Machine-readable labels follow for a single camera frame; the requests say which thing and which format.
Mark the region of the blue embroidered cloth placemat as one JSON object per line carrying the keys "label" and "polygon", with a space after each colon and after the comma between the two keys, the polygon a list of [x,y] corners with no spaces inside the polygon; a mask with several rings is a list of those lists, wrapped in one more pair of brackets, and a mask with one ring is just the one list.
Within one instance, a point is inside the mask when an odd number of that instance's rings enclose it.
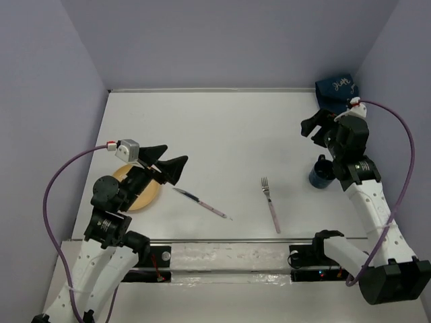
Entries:
{"label": "blue embroidered cloth placemat", "polygon": [[315,95],[321,110],[341,114],[350,107],[350,100],[359,96],[359,88],[350,74],[316,81]]}

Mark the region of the yellow plate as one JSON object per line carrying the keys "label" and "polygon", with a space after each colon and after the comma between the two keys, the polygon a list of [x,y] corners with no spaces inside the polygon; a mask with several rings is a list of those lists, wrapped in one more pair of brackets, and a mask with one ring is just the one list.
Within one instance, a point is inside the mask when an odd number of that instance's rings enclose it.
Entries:
{"label": "yellow plate", "polygon": [[[129,165],[129,164],[124,165],[120,167],[118,170],[116,170],[112,176],[116,178],[119,182],[121,182],[127,177],[127,173],[131,168],[132,168],[132,165]],[[159,190],[160,190],[160,184],[155,180],[152,180],[144,189],[144,191],[137,197],[135,202],[129,208],[128,212],[135,212],[150,205],[150,203],[156,199],[159,193]]]}

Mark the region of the knife with pink handle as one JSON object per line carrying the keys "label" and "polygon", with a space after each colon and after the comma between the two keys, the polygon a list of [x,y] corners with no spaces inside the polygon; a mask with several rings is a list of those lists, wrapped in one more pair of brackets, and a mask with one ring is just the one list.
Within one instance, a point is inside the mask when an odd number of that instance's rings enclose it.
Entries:
{"label": "knife with pink handle", "polygon": [[198,198],[197,196],[183,190],[180,188],[173,188],[174,191],[176,191],[177,193],[181,194],[182,196],[190,199],[191,201],[193,201],[194,203],[200,205],[201,207],[207,209],[208,211],[216,214],[217,216],[223,218],[223,219],[230,219],[232,220],[231,217],[227,216],[225,213],[219,211],[218,209],[212,207],[211,205],[208,205],[207,203],[203,202],[200,198]]}

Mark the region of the dark blue mug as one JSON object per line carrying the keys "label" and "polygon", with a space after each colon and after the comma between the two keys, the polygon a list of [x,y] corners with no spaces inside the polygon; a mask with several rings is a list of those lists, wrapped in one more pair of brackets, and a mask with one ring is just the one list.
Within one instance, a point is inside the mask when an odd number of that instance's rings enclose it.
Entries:
{"label": "dark blue mug", "polygon": [[308,181],[317,189],[326,189],[334,179],[333,162],[320,154],[308,175]]}

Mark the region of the fork with pink handle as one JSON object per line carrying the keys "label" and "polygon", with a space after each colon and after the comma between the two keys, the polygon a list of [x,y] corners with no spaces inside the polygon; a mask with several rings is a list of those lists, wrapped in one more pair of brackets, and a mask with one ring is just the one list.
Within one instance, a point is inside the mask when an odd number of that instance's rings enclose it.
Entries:
{"label": "fork with pink handle", "polygon": [[261,179],[261,188],[262,188],[263,194],[265,195],[265,198],[267,199],[267,204],[268,204],[268,207],[269,207],[269,211],[271,213],[271,218],[273,220],[275,231],[276,231],[277,234],[280,234],[281,233],[281,228],[280,228],[279,221],[278,221],[278,218],[277,218],[277,213],[276,213],[275,208],[274,208],[273,203],[272,203],[272,199],[271,199],[271,195],[270,195],[270,189],[269,189],[269,183],[268,183],[267,177],[262,177],[262,179]]}

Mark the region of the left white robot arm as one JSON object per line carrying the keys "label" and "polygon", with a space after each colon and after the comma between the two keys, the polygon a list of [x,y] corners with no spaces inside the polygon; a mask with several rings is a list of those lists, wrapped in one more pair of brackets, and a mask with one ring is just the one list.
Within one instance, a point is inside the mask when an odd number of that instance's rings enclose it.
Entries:
{"label": "left white robot arm", "polygon": [[[176,185],[188,156],[162,161],[167,145],[140,147],[131,139],[108,141],[87,149],[63,164],[50,179],[42,200],[46,232],[63,264],[66,282],[51,306],[33,317],[33,322],[95,322],[107,301],[114,301],[125,275],[145,264],[150,255],[150,239],[129,230],[131,208],[147,186]],[[54,181],[75,160],[95,151],[107,150],[131,166],[122,180],[103,176],[95,181],[90,204],[93,207],[84,240],[73,266],[53,235],[48,221],[47,202]]]}

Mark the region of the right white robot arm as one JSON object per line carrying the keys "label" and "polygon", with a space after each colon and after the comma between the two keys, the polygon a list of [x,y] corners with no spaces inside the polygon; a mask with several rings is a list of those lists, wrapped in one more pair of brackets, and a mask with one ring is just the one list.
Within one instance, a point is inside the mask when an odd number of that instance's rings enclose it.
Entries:
{"label": "right white robot arm", "polygon": [[365,155],[365,118],[363,108],[339,116],[319,110],[300,124],[302,136],[316,129],[312,141],[329,150],[335,178],[354,205],[372,248],[366,254],[341,232],[323,230],[314,235],[310,256],[316,263],[332,260],[345,269],[347,285],[358,284],[370,305],[415,300],[430,281],[430,261],[416,256],[393,219],[395,208],[386,202],[380,173]]}

